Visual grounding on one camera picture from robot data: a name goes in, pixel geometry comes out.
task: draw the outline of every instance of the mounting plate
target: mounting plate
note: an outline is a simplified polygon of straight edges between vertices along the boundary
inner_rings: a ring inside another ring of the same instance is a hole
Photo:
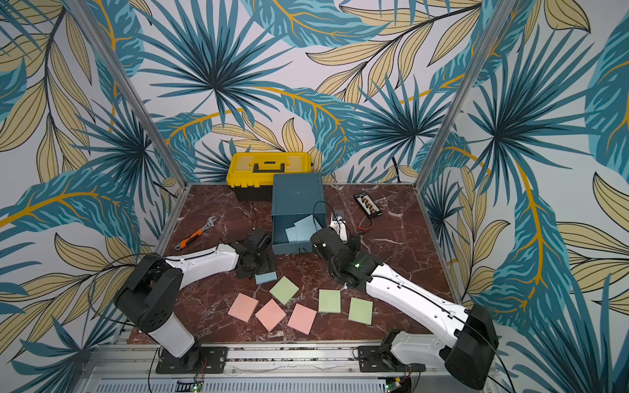
[[[201,360],[208,359],[203,370],[205,374],[222,374],[227,359],[227,347],[202,346],[200,358]],[[156,374],[196,374],[197,371],[200,369],[196,368],[193,372],[187,371],[181,360],[172,356],[168,351],[164,351],[160,356],[159,363],[155,368]]]
[[[408,365],[399,363],[393,357],[389,357],[390,360],[387,360],[387,356],[383,356],[379,350],[380,346],[358,347],[360,372],[408,372]],[[424,372],[426,366],[413,363],[411,369],[413,372]]]

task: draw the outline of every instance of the pink sticky note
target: pink sticky note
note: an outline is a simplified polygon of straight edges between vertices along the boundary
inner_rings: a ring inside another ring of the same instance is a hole
[[[247,295],[238,294],[227,314],[241,321],[249,322],[249,318],[251,318],[253,310],[255,310],[257,305],[258,301],[256,299],[248,297]]]
[[[277,326],[277,324],[284,319],[286,313],[277,305],[275,300],[271,299],[255,313],[255,317],[264,325],[264,327],[271,331]]]
[[[301,304],[297,304],[295,305],[295,310],[292,311],[291,318],[288,321],[288,326],[304,333],[305,335],[308,335],[310,334],[310,328],[315,321],[315,316],[315,310],[302,306]]]

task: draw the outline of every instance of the metal vent grille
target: metal vent grille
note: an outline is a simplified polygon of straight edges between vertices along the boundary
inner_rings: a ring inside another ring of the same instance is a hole
[[[176,379],[151,381],[153,393],[174,392]],[[297,379],[297,378],[218,378],[206,379],[201,392],[229,393],[383,393],[383,380],[378,379]],[[102,379],[95,393],[148,392],[146,380]]]

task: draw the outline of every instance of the tropical leaf wallpaper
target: tropical leaf wallpaper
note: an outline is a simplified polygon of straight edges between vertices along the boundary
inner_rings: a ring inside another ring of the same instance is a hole
[[[133,76],[143,16],[89,3]],[[0,37],[2,390],[65,392],[179,186],[62,1],[0,1]]]
[[[516,1],[503,31],[420,191],[446,271],[516,391],[627,392],[629,3]]]
[[[413,181],[499,2],[86,1],[191,182],[245,151]],[[453,290],[492,310],[518,392],[628,390],[628,11],[516,0],[425,169]],[[65,392],[180,186],[62,0],[0,0],[0,48],[0,373]]]

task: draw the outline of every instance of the marble tabletop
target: marble tabletop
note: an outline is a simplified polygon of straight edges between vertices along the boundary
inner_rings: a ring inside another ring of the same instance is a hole
[[[367,191],[383,213],[373,228],[362,238],[364,250],[377,255],[410,281],[442,298],[452,301],[426,221],[411,185],[326,185],[325,198],[335,209],[345,212],[348,228],[368,227],[369,219],[358,207],[353,195]],[[237,201],[227,185],[194,185],[188,195],[180,218],[167,247],[166,255],[181,255],[216,246],[217,243],[246,237],[252,225],[272,230],[270,202]],[[216,216],[215,227],[200,239],[176,252],[175,245],[198,230],[209,216]],[[275,282],[256,285],[254,280],[238,280],[235,273],[221,273],[199,280],[183,288],[175,305],[175,315],[202,343],[246,341],[300,340],[371,340],[383,339],[392,330],[409,333],[429,333],[421,324],[387,303],[358,290],[341,292],[340,314],[317,314],[308,336],[287,326],[297,303],[317,310],[319,289],[342,289],[329,275],[324,261],[313,253],[276,256],[277,276],[288,277],[298,287],[298,293],[282,306],[287,316],[270,333],[255,316],[246,323],[227,315],[239,292],[260,301],[256,311],[272,296],[269,290]],[[349,321],[350,298],[374,302],[372,325]],[[133,330],[129,344],[153,343],[147,335]]]

